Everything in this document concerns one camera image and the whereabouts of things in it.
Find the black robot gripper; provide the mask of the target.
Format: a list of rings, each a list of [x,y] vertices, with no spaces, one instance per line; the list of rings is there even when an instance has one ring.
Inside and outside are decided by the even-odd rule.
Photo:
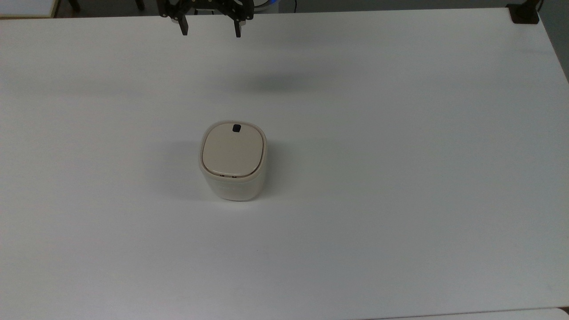
[[[181,33],[188,34],[187,12],[195,10],[213,10],[229,16],[234,23],[237,38],[242,36],[242,26],[254,17],[254,1],[252,0],[159,0],[160,16],[169,16],[180,27]]]

